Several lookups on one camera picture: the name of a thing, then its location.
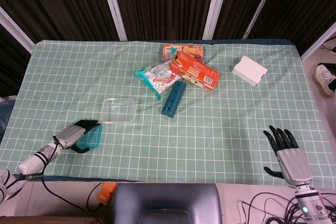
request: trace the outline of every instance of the clear plastic container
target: clear plastic container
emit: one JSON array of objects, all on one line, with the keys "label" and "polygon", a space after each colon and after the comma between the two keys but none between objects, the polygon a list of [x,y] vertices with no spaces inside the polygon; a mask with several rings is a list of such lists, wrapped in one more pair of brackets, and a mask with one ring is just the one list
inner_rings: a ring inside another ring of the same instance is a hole
[{"label": "clear plastic container", "polygon": [[105,99],[101,110],[101,123],[133,123],[135,102],[129,99]]}]

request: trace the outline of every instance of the white box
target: white box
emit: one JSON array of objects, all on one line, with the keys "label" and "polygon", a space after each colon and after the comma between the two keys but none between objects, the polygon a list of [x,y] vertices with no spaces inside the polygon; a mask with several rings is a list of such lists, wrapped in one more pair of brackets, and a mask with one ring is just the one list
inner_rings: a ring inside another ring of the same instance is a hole
[{"label": "white box", "polygon": [[244,55],[233,68],[232,73],[255,87],[267,73],[267,69]]}]

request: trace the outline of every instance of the green grid tablecloth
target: green grid tablecloth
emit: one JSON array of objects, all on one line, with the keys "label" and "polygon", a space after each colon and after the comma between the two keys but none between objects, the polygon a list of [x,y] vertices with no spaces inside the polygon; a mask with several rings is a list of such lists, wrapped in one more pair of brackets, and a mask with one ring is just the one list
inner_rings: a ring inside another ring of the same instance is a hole
[{"label": "green grid tablecloth", "polygon": [[[220,72],[213,92],[188,83],[173,119],[134,74],[161,57],[154,42],[42,41],[33,48],[0,149],[0,167],[17,165],[67,125],[99,119],[106,98],[133,98],[133,124],[104,125],[98,148],[64,150],[47,175],[152,182],[282,185],[263,135],[268,125],[292,131],[307,153],[313,185],[336,187],[336,164],[295,46],[204,45]],[[268,69],[256,87],[231,73],[247,55]]]}]

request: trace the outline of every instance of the sneaker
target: sneaker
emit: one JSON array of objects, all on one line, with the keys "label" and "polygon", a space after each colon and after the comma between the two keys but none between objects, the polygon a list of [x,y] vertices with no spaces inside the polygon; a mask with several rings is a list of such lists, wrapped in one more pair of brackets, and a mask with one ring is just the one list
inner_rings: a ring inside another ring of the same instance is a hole
[{"label": "sneaker", "polygon": [[326,67],[325,65],[318,65],[315,70],[314,80],[315,82],[321,86],[322,93],[326,97],[332,97],[334,95],[334,91],[329,89],[328,85],[336,79]]}]

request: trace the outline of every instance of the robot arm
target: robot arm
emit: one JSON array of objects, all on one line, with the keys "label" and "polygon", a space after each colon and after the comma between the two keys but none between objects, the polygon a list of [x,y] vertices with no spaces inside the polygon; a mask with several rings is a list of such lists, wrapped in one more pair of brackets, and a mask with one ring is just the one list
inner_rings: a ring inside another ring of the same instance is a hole
[{"label": "robot arm", "polygon": [[295,186],[295,197],[307,221],[307,224],[332,224],[325,210],[320,193],[309,186],[314,176],[307,157],[299,148],[294,136],[288,131],[269,127],[274,138],[264,131],[275,155],[281,172],[274,172],[268,167],[264,170],[273,177],[284,179],[289,185]]},{"label": "robot arm", "polygon": [[30,158],[19,164],[19,179],[16,179],[7,169],[0,170],[0,204],[3,200],[17,195],[28,180],[42,177],[43,173],[38,172],[57,158],[63,149],[71,149],[78,153],[89,151],[89,148],[80,149],[76,143],[81,136],[96,126],[99,126],[96,120],[80,120],[74,125],[66,127],[56,136],[53,136],[54,142],[42,147]]}]

